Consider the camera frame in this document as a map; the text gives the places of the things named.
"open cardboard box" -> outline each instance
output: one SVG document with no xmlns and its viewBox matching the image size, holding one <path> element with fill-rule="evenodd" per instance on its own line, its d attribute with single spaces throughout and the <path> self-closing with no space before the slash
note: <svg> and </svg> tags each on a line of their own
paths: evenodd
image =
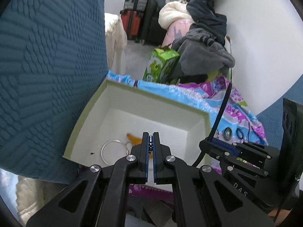
<svg viewBox="0 0 303 227">
<path fill-rule="evenodd" d="M 101 148 L 109 140 L 128 141 L 127 133 L 142 137 L 159 132 L 161 144 L 172 155 L 191 165 L 200 153 L 199 142 L 210 132 L 209 115 L 196 108 L 106 79 L 87 103 L 69 138 L 63 157 L 85 166 L 106 167 Z M 104 159 L 114 164 L 126 156 L 121 144 L 108 144 Z M 207 155 L 199 166 L 210 164 Z M 153 182 L 153 163 L 149 160 L 148 185 L 172 190 L 171 185 Z"/>
</svg>

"green milk carton box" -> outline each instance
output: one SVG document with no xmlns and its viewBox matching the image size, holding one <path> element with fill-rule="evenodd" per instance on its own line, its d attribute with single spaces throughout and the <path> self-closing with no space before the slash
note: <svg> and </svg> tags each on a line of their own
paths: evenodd
<svg viewBox="0 0 303 227">
<path fill-rule="evenodd" d="M 148 61 L 143 80 L 147 82 L 166 83 L 167 77 L 179 55 L 178 52 L 168 47 L 155 48 Z"/>
</svg>

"blue quilted cover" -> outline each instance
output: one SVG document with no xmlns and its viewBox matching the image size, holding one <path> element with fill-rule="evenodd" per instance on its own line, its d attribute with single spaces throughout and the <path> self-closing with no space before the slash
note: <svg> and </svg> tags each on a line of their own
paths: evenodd
<svg viewBox="0 0 303 227">
<path fill-rule="evenodd" d="M 257 115 L 263 124 L 267 141 L 270 146 L 281 148 L 283 138 L 282 114 L 283 98 L 303 103 L 303 75 L 298 81 L 275 103 Z"/>
<path fill-rule="evenodd" d="M 0 167 L 71 182 L 77 164 L 62 155 L 107 72 L 104 0 L 12 0 L 0 18 Z"/>
</svg>

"silver bangle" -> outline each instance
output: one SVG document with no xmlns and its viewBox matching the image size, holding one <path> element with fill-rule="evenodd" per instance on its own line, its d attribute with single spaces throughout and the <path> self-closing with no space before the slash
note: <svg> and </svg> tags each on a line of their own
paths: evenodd
<svg viewBox="0 0 303 227">
<path fill-rule="evenodd" d="M 104 163 L 107 164 L 108 166 L 110 166 L 110 164 L 107 163 L 107 162 L 104 160 L 104 157 L 103 157 L 103 149 L 104 149 L 104 147 L 105 147 L 106 145 L 108 145 L 108 144 L 111 143 L 111 142 L 118 142 L 118 143 L 122 144 L 123 147 L 126 149 L 126 156 L 130 155 L 130 151 L 128 150 L 128 148 L 126 147 L 126 145 L 130 143 L 130 144 L 131 144 L 131 148 L 134 146 L 131 142 L 125 142 L 125 143 L 124 143 L 124 142 L 122 142 L 122 141 L 120 141 L 120 140 L 116 140 L 116 139 L 114 139 L 114 140 L 109 140 L 108 142 L 106 142 L 106 143 L 103 145 L 102 149 L 101 149 L 101 158 L 102 158 L 102 160 L 104 161 Z"/>
</svg>

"silver bolt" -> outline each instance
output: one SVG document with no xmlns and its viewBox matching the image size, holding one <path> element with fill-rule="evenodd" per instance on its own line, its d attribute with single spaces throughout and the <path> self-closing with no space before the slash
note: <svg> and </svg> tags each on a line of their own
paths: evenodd
<svg viewBox="0 0 303 227">
<path fill-rule="evenodd" d="M 176 160 L 176 158 L 175 158 L 175 156 L 169 155 L 169 156 L 166 156 L 166 160 L 167 160 L 168 162 L 173 162 L 173 161 Z"/>
<path fill-rule="evenodd" d="M 100 166 L 98 166 L 98 165 L 91 166 L 91 171 L 93 173 L 96 173 L 96 172 L 100 171 Z"/>
<path fill-rule="evenodd" d="M 212 168 L 210 166 L 202 166 L 202 171 L 205 173 L 210 173 L 212 171 Z"/>
<path fill-rule="evenodd" d="M 136 156 L 134 156 L 133 154 L 130 154 L 130 155 L 126 156 L 126 159 L 128 161 L 134 161 L 136 159 Z"/>
</svg>

